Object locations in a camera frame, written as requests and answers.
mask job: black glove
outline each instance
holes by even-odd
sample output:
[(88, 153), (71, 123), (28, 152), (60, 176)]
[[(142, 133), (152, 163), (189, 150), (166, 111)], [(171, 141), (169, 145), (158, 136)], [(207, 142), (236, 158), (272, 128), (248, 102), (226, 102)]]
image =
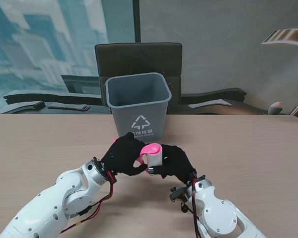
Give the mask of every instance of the black glove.
[(135, 160), (145, 144), (134, 138), (134, 134), (128, 132), (119, 137), (106, 152), (101, 162), (104, 163), (106, 170), (113, 173), (124, 173), (129, 176), (140, 174), (145, 171), (147, 165), (134, 167)]
[(162, 164), (161, 166), (152, 166), (148, 172), (153, 175), (161, 175), (164, 179), (167, 175), (175, 175), (181, 182), (187, 184), (193, 178), (196, 170), (192, 167), (185, 152), (175, 145), (162, 146)]

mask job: gray wall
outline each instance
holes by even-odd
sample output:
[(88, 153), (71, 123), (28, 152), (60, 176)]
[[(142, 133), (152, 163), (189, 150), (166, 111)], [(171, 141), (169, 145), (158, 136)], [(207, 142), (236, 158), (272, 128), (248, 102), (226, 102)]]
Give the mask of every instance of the gray wall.
[(260, 44), (298, 28), (298, 0), (140, 0), (140, 16), (142, 42), (182, 43), (182, 93), (239, 87), (263, 109), (298, 106), (298, 46)]

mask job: wooden table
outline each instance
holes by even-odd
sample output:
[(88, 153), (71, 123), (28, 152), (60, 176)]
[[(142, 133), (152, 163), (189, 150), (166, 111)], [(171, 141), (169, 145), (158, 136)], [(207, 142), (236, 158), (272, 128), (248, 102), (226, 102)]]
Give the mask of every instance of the wooden table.
[[(101, 158), (116, 136), (112, 115), (0, 115), (0, 232), (59, 174)], [(217, 197), (268, 238), (298, 238), (297, 118), (170, 115), (161, 142), (182, 147)], [(175, 177), (117, 179), (100, 213), (60, 237), (195, 237), (192, 216), (168, 198), (181, 186)], [(107, 193), (108, 184), (95, 200)]]

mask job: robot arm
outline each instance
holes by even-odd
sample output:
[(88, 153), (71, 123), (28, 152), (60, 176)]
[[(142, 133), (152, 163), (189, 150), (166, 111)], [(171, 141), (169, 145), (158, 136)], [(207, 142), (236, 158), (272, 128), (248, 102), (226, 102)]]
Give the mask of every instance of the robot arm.
[(91, 205), (106, 181), (107, 174), (95, 159), (62, 173), (55, 185), (40, 192), (16, 214), (0, 238), (56, 238), (70, 218)]
[[(265, 238), (256, 226), (230, 201), (215, 197), (215, 187), (205, 176), (195, 183), (195, 202), (197, 207), (199, 232), (205, 238), (228, 235), (238, 225), (242, 234), (238, 238)], [(170, 199), (180, 200), (183, 212), (187, 212), (186, 203), (192, 202), (192, 186), (178, 190), (173, 188)]]

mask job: gray trash can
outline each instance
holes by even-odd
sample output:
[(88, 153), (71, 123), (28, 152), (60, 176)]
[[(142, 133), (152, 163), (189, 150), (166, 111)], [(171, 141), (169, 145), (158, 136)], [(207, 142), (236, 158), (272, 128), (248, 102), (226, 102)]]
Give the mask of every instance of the gray trash can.
[(112, 77), (106, 81), (106, 100), (119, 136), (131, 131), (142, 141), (163, 135), (171, 92), (160, 73)]

